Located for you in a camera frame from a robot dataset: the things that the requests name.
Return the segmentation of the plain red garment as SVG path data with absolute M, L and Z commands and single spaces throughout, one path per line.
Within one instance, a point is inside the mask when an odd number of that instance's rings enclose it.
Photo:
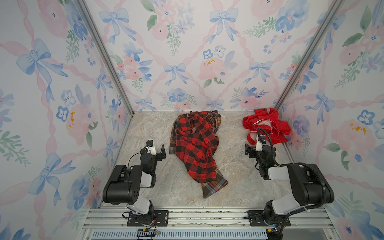
M 287 143 L 286 136 L 291 133 L 291 128 L 287 122 L 279 119 L 279 112 L 273 108 L 258 109 L 254 114 L 243 118 L 243 127 L 250 132 L 247 135 L 247 141 L 251 146 L 256 145 L 257 129 L 266 131 L 273 145 Z

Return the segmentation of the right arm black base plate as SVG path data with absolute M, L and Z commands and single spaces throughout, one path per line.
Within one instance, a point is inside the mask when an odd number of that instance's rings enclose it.
M 277 228 L 281 226 L 284 217 L 269 212 L 265 213 L 265 211 L 261 210 L 249 210 L 244 219 L 249 221 L 251 227 Z

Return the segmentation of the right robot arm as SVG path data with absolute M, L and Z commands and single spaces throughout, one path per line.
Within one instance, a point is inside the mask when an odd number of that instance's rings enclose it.
M 257 147 L 245 144 L 245 155 L 257 161 L 255 168 L 264 180 L 286 181 L 291 187 L 290 193 L 268 201 L 263 211 L 248 211 L 245 219 L 251 224 L 282 225 L 287 221 L 286 217 L 334 201 L 334 191 L 317 165 L 290 163 L 278 166 L 275 148 L 267 145 Z

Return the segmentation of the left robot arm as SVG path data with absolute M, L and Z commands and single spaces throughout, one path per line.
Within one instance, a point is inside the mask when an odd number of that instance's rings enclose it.
M 162 146 L 161 151 L 157 152 L 153 141 L 148 140 L 139 155 L 139 165 L 114 167 L 103 190 L 103 202 L 112 205 L 126 204 L 133 216 L 153 219 L 153 203 L 140 195 L 140 189 L 155 186 L 157 164 L 166 158 L 166 150 Z

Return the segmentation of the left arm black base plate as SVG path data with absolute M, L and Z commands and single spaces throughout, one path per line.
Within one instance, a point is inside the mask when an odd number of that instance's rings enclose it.
M 124 212 L 128 227 L 167 227 L 169 222 L 168 210 L 150 210 L 146 215 Z

